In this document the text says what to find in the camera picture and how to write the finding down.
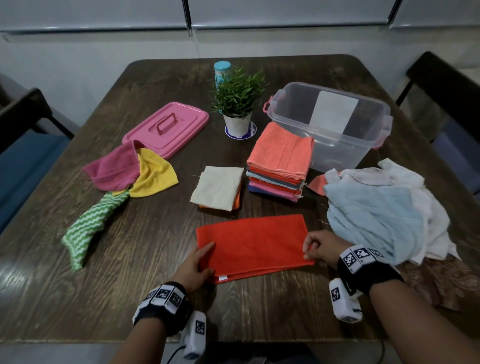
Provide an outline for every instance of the yellow towel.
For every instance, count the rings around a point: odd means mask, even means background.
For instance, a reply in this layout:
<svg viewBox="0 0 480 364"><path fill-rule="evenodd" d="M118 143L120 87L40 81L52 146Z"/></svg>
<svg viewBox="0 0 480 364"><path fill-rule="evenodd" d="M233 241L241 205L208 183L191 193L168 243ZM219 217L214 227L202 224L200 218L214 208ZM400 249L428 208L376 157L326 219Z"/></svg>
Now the yellow towel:
<svg viewBox="0 0 480 364"><path fill-rule="evenodd" d="M166 190L179 180L170 163L147 148L137 149L140 176L130 189L130 197L146 197ZM113 192L116 196L123 191Z"/></svg>

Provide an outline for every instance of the green and white striped cloth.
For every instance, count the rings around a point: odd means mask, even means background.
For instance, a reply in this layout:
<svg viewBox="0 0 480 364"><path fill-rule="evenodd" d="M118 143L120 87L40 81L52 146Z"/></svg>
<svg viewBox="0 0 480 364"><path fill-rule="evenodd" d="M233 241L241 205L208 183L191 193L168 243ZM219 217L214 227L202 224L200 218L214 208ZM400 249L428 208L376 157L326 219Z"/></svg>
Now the green and white striped cloth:
<svg viewBox="0 0 480 364"><path fill-rule="evenodd" d="M70 253L70 262L74 271L82 269L88 246L95 233L103 230L105 221L113 210L126 201L129 196L128 190L118 196L107 192L98 204L93 205L81 215L67 230L61 241Z"/></svg>

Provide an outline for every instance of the white pot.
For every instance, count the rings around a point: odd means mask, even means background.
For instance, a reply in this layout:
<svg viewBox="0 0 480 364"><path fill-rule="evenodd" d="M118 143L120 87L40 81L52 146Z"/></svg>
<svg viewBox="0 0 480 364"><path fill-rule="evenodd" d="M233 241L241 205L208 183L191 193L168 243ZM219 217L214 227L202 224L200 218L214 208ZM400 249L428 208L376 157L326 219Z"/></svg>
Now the white pot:
<svg viewBox="0 0 480 364"><path fill-rule="evenodd" d="M248 132L248 126L250 125L250 118L252 117L252 113L245 116L243 119L238 118L229 118L228 116L223 116L225 119L225 124L227 124L228 133L231 136L235 136L240 138L244 136Z"/></svg>

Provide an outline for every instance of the lid handle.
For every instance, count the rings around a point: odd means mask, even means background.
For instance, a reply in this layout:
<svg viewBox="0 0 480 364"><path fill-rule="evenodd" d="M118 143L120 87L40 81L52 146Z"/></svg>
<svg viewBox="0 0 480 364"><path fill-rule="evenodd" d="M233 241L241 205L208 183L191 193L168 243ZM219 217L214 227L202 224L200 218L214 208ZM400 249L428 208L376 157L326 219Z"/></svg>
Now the lid handle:
<svg viewBox="0 0 480 364"><path fill-rule="evenodd" d="M268 106L268 104L270 104L270 101L272 101L272 99L273 99L273 95L271 95L270 98L268 99L268 101L265 102L265 104L264 104L264 113L265 114L267 113L267 106Z"/></svg>
<svg viewBox="0 0 480 364"><path fill-rule="evenodd" d="M171 122L167 123L167 120L173 116L173 120ZM169 131L176 123L178 122L177 117L175 116L175 113L171 113L170 115L167 115L163 117L157 124L156 124L156 130L158 131L158 135L163 135L167 131Z"/></svg>
<svg viewBox="0 0 480 364"><path fill-rule="evenodd" d="M375 142L375 144L373 144L372 149L378 149L384 144L385 139L392 132L392 123L393 123L393 116L385 115L384 116L384 123L383 123L382 129L380 131L380 135L378 135L378 139Z"/></svg>

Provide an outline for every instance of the white wall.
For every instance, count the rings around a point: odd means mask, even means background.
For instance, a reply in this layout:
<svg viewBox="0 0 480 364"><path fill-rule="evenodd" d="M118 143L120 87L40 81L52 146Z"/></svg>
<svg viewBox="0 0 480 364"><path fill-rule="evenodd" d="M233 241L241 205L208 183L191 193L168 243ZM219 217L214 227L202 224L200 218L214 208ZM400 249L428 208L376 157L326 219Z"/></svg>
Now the white wall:
<svg viewBox="0 0 480 364"><path fill-rule="evenodd" d="M408 67L431 50L458 68L480 64L480 29L330 27L5 35L0 83L13 97L38 87L61 121L85 123L125 67L141 59L347 53L396 97Z"/></svg>

